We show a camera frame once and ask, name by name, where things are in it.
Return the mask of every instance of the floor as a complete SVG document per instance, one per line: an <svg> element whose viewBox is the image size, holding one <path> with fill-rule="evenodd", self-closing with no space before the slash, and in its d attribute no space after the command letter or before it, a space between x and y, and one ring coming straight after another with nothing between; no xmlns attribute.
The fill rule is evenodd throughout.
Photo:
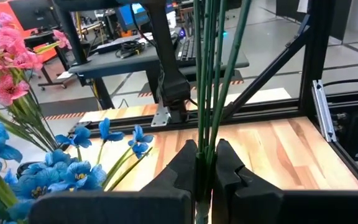
<svg viewBox="0 0 358 224"><path fill-rule="evenodd" d="M250 67L239 69L244 83L232 85L229 89L229 94L242 92L285 49L285 44L293 38L298 30L298 24L275 16L274 2L274 0L255 0L252 3L241 45L241 51L249 59ZM236 28L238 14L239 9L232 9L227 12L229 20L225 24L226 30ZM292 98L298 97L303 54L304 49L301 49L263 89L283 88ZM52 78L55 77L54 74L63 71L63 67L58 60L48 62L45 68ZM323 82L325 83L352 78L358 78L358 32L348 33L344 45L330 45L328 47L323 72ZM103 80L116 107L153 103L151 96L139 97L140 90L147 83L145 72L115 75L105 77ZM46 107L49 106L47 103L51 102L93 97L91 88L82 87L75 78L67 83L67 89L63 89L60 86L50 86L42 91L37 84L44 81L44 78L38 79L35 77L31 80L31 85L39 101L45 103ZM358 90L358 85L333 85L325 90L326 93L353 91ZM80 117L50 120L48 122L54 134L64 134L79 119ZM40 150L15 136L11 136L9 143L23 152L24 161L39 161L44 157ZM15 169L17 164L9 163L9 167Z"/></svg>

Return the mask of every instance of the blue object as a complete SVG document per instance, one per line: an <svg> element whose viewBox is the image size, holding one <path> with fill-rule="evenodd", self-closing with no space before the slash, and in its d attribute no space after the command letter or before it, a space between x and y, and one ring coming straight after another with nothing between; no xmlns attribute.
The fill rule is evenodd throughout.
<svg viewBox="0 0 358 224"><path fill-rule="evenodd" d="M134 138L128 142L128 145L133 146L132 150L134 151L136 157L140 159L149 148L147 143L152 142L154 137L152 135L144 135L143 129L139 125L135 125L135 131L132 133Z"/></svg>
<svg viewBox="0 0 358 224"><path fill-rule="evenodd" d="M62 134L59 134L55 136L55 139L57 143L87 148L92 145L92 142L89 140L90 136L91 131L88 128L79 126L75 128L73 138L70 139Z"/></svg>
<svg viewBox="0 0 358 224"><path fill-rule="evenodd" d="M110 119L105 118L99 123L100 138L106 141L121 141L124 138L124 133L117 131L110 134Z"/></svg>
<svg viewBox="0 0 358 224"><path fill-rule="evenodd" d="M73 162L68 166L67 172L62 175L63 182L52 184L49 189L52 192L74 190L101 190L101 184L106 180L107 174L98 164L91 169L88 161Z"/></svg>

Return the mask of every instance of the wooden table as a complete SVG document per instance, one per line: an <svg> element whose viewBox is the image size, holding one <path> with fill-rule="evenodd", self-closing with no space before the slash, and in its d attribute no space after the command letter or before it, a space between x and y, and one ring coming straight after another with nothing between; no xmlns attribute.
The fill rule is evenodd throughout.
<svg viewBox="0 0 358 224"><path fill-rule="evenodd" d="M255 96L264 101L263 95L257 93ZM156 109L157 105L146 105L95 111L86 113L81 121L150 115ZM161 172L187 139L197 142L198 138L197 129L151 134L154 135L150 144L153 150L117 190L140 190ZM231 143L248 169L281 189L358 190L358 180L306 117L221 126L218 139L221 138ZM113 166L128 148L130 139L132 136L126 136L123 141L106 143L101 161L104 170ZM90 148L81 149L81 153L84 160L94 165L101 140L92 139L92 143ZM76 156L74 148L67 150ZM130 159L124 167L134 161L136 158Z"/></svg>

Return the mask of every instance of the desk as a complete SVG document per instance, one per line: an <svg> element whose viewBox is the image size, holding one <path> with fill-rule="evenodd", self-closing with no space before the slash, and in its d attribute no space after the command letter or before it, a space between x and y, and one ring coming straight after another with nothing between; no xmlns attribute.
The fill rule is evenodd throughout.
<svg viewBox="0 0 358 224"><path fill-rule="evenodd" d="M229 61L230 49L234 40L234 30L228 31L223 39L222 65L221 70L225 70ZM110 75L122 73L138 72L146 70L151 92L153 93L154 102L157 101L156 91L158 86L158 76L160 75L160 66L157 52L153 47L147 47L140 55L120 59L116 57L116 52L106 54L94 54L88 63L83 65L72 66L70 73L77 73L83 78L101 78ZM240 51L237 57L236 68L248 67L249 62L246 56ZM196 67L182 67L179 70L184 75L193 75L196 73Z"/></svg>
<svg viewBox="0 0 358 224"><path fill-rule="evenodd" d="M259 91L253 101L267 100L272 91L266 91L269 92ZM89 112L80 122L150 115L156 109L157 105L146 105ZM140 190L162 171L187 139L197 142L197 132L186 129L152 133L150 145L154 148L117 190ZM248 169L281 189L358 190L358 180L306 117L221 126L217 139L220 138L230 142ZM132 136L126 136L123 141L106 143L101 160L104 170L113 166L130 139ZM100 139L92 139L91 147L81 149L84 160L94 165L101 143ZM67 152L77 156L74 147ZM135 160L130 159L124 168Z"/></svg>

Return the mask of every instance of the metal bracket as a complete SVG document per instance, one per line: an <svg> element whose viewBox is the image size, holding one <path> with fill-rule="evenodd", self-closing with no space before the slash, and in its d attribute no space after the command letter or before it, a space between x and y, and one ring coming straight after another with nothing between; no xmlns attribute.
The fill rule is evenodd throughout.
<svg viewBox="0 0 358 224"><path fill-rule="evenodd" d="M164 106L161 103L158 103L157 112L155 112L154 118L152 120L152 127L161 127L166 126L171 119L171 114L169 113L168 107Z"/></svg>
<svg viewBox="0 0 358 224"><path fill-rule="evenodd" d="M329 112L326 94L321 80L313 80L311 87L314 105L317 111L317 118L320 124L320 131L327 142L336 142L335 129Z"/></svg>

